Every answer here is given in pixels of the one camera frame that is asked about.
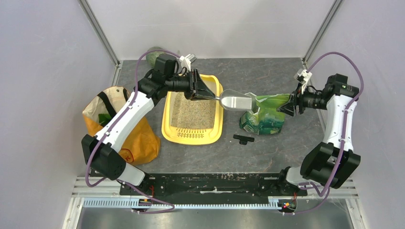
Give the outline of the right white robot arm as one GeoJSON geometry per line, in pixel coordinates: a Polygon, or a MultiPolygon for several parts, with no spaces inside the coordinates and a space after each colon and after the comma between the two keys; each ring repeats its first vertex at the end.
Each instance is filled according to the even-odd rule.
{"type": "Polygon", "coordinates": [[[348,77],[335,74],[328,77],[322,90],[311,92],[308,84],[311,73],[297,73],[298,86],[288,101],[277,108],[278,112],[295,116],[305,109],[325,110],[328,113],[325,135],[304,158],[301,166],[287,167],[276,181],[276,190],[288,195],[307,182],[338,189],[359,166],[361,157],[353,152],[351,129],[352,116],[357,105],[359,88],[349,85],[348,77]]]}

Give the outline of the grey metal scoop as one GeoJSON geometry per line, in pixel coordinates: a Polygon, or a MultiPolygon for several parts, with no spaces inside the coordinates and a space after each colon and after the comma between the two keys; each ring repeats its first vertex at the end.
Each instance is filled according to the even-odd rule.
{"type": "Polygon", "coordinates": [[[235,90],[226,89],[214,100],[218,101],[225,110],[252,111],[254,108],[253,98],[235,90]]]}

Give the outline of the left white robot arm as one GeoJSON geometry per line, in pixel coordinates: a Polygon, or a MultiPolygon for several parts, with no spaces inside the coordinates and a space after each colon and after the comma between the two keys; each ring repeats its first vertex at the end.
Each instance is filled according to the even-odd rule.
{"type": "Polygon", "coordinates": [[[196,56],[177,56],[163,51],[156,58],[154,68],[137,80],[134,91],[123,107],[95,136],[85,135],[82,149],[87,169],[99,172],[103,177],[131,185],[139,195],[149,191],[146,173],[127,163],[119,154],[124,141],[140,120],[151,111],[168,92],[183,92],[192,101],[214,100],[215,93],[192,69],[196,56]]]}

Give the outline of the green litter bag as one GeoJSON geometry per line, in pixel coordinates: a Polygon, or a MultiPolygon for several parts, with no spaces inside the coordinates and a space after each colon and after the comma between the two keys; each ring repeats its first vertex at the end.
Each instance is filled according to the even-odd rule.
{"type": "Polygon", "coordinates": [[[256,135],[273,135],[281,132],[285,114],[277,108],[285,104],[289,94],[260,95],[248,93],[257,106],[253,111],[245,112],[239,119],[240,129],[256,135]]]}

